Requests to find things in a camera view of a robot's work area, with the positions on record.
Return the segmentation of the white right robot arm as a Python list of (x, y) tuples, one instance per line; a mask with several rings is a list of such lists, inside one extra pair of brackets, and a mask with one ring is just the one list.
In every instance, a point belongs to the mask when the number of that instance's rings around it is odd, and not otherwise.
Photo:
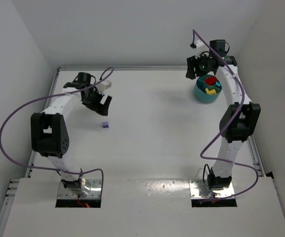
[(198, 40), (191, 44), (196, 55), (187, 58), (186, 77), (196, 80), (194, 95), (203, 103), (211, 103), (224, 93), (227, 110), (219, 123), (217, 138), (221, 138), (218, 156), (204, 178), (211, 190), (224, 189), (232, 182), (232, 169), (239, 149), (254, 133), (261, 107), (246, 94), (230, 46), (224, 39), (208, 44)]

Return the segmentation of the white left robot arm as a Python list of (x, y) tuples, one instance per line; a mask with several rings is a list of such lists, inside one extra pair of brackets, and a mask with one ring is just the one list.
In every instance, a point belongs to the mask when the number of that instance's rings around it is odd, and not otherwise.
[(105, 91), (111, 82), (80, 72), (72, 82), (67, 82), (62, 94), (41, 113), (31, 116), (31, 140), (33, 151), (46, 157), (57, 169), (64, 188), (71, 193), (85, 197), (90, 193), (90, 183), (83, 176), (82, 169), (67, 152), (70, 139), (65, 119), (78, 103), (101, 116), (108, 115), (112, 100)]

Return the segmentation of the long yellow lego plate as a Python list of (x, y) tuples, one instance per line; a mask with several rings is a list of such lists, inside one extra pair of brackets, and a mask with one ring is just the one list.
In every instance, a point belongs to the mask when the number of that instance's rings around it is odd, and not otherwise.
[(216, 95), (218, 92), (215, 89), (209, 90), (208, 88), (205, 89), (205, 93), (208, 95)]

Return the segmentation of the red lego brick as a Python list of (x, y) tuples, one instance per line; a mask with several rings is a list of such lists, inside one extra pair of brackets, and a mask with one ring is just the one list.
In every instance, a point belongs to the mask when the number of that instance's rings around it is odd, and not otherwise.
[(215, 76), (207, 77), (204, 82), (209, 86), (214, 86), (217, 82), (217, 78)]

